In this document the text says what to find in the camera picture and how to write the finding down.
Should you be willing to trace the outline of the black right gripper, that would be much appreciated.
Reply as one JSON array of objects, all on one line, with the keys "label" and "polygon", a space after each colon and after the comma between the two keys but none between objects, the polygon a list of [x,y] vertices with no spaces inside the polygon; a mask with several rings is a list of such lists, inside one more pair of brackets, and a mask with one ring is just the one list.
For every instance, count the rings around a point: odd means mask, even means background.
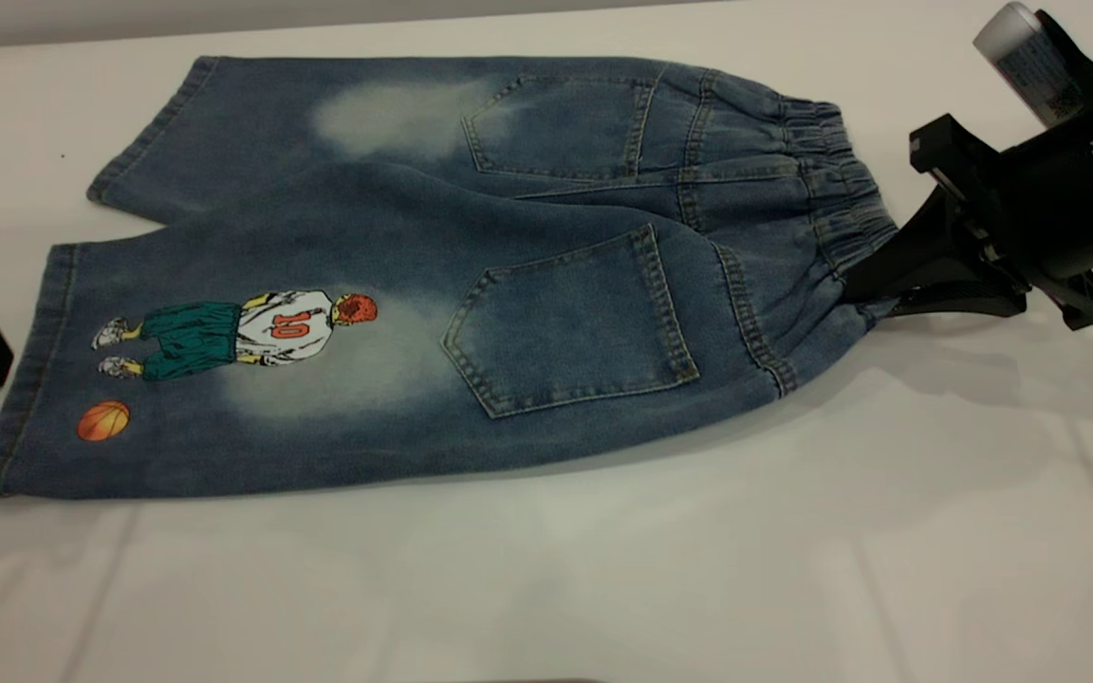
[{"label": "black right gripper", "polygon": [[843,302],[895,301],[892,317],[1013,317],[1037,290],[1067,328],[1092,327],[1093,111],[1004,151],[944,116],[910,134],[910,165],[940,187],[846,270]]}]

